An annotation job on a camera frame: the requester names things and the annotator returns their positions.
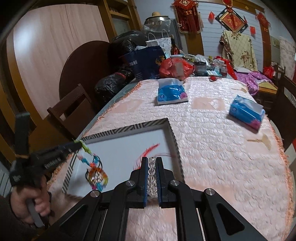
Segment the pink embossed tablecloth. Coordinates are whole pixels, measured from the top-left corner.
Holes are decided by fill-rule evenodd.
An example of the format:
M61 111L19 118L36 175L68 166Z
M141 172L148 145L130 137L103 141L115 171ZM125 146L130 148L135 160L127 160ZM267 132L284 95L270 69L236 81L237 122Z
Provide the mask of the pink embossed tablecloth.
M294 213L293 180L269 120L255 131L229 116L237 95L251 99L239 81L189 77L184 86L188 102L158 105L158 82L141 81L100 112L82 136L167 118L185 182L197 190L215 189L267 240L284 240Z

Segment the black plastic bag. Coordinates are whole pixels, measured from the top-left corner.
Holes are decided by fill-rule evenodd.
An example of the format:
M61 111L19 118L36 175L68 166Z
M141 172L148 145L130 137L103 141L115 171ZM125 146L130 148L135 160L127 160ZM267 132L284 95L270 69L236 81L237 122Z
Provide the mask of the black plastic bag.
M109 102L134 78L134 73L129 68L122 68L118 72L102 78L95 86L97 100Z

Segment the blue tissue pack near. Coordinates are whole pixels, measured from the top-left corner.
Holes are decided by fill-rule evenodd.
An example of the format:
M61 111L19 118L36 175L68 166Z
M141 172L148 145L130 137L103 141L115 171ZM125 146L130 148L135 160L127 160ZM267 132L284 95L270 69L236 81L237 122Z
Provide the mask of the blue tissue pack near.
M158 105L188 102L183 82L176 78L158 79Z

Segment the red plastic bag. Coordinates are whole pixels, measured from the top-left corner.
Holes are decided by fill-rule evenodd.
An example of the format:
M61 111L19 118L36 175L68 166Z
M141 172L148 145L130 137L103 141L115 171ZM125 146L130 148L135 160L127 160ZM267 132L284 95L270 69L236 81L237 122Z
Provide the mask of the red plastic bag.
M194 65L180 57L164 60L159 67L160 78L176 78L184 81L194 72Z

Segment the dark wooden chair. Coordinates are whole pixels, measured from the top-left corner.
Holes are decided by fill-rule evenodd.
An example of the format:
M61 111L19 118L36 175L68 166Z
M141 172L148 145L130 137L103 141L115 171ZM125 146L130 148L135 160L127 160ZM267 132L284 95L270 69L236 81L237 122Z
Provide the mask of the dark wooden chair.
M29 136L30 151L40 151L75 140L93 120L91 99L81 84L48 108L48 115Z
M295 83L284 74L278 82L276 99L273 102L268 118L275 124L282 139L283 148L286 151L295 140L295 106L285 95L285 89L295 96Z

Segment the blue tissue pack far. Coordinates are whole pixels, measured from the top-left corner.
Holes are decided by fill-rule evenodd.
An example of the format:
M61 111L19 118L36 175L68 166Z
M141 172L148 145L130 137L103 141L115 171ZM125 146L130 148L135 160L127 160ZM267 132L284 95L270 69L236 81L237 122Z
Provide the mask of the blue tissue pack far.
M258 131L265 117L265 110L257 102L237 95L230 105L229 114Z

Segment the striped shallow cardboard box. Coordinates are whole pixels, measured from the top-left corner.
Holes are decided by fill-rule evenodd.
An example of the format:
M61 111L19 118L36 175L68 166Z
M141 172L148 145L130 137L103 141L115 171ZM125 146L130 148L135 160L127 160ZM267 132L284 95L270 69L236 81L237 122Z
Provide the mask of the striped shallow cardboard box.
M133 170L140 167L142 157L161 157L164 168L184 181L184 173L176 137L167 118L136 123L83 137L83 142L99 156L108 183L103 191L110 191Z

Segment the dark blue paper bag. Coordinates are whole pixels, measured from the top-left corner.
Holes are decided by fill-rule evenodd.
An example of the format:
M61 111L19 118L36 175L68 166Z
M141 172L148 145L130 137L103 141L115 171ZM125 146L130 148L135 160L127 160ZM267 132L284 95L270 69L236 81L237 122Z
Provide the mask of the dark blue paper bag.
M124 59L136 80L142 81L159 79L159 67L166 57L160 46L152 46L125 54Z

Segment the red framed wall ornament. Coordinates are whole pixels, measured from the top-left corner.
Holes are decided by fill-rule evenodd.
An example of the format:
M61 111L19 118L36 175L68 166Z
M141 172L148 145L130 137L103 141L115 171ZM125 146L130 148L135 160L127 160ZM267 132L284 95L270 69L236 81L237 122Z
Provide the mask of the red framed wall ornament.
M247 21L241 18L233 9L225 8L219 13L215 20L217 20L226 30L234 33L242 33L247 27Z

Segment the blue tissue pack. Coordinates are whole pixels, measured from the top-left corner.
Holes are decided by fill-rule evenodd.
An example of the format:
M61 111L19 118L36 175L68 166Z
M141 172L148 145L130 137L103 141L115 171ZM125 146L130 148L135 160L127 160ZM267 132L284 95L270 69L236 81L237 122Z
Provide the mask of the blue tissue pack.
M257 102L237 95L230 105L229 114L258 131L265 117L265 110Z
M176 78L158 79L158 105L188 102L183 82Z

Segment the dark wooden chair left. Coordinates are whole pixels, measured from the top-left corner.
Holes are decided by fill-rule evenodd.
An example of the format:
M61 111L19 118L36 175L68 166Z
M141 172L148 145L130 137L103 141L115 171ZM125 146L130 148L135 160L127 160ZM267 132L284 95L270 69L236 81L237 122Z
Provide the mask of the dark wooden chair left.
M48 115L29 136L30 151L40 151L75 140L93 120L91 99L81 84L48 108Z

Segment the round brown table top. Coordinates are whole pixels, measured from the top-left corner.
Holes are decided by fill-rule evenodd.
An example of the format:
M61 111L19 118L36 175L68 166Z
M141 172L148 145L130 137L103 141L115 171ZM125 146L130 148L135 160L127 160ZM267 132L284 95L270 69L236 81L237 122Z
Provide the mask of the round brown table top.
M62 99L81 84L91 99L95 86L110 74L108 48L105 41L90 41L75 49L67 59L60 76L59 97Z

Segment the dark wooden chair right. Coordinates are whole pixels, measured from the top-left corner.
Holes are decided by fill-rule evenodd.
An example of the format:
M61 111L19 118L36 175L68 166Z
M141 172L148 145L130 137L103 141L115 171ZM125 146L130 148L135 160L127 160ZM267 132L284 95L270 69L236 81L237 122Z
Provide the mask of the dark wooden chair right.
M275 124L282 139L283 148L286 151L295 140L295 106L285 95L285 89L295 96L295 83L284 74L278 82L276 99L273 102L268 118Z

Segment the floral beige hanging cloth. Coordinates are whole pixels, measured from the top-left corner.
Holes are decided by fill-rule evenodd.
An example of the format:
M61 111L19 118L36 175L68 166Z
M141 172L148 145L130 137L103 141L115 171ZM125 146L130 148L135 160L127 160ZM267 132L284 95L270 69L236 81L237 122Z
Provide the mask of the floral beige hanging cloth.
M219 43L222 45L222 57L229 60L233 67L243 67L250 71L258 70L249 35L224 30Z

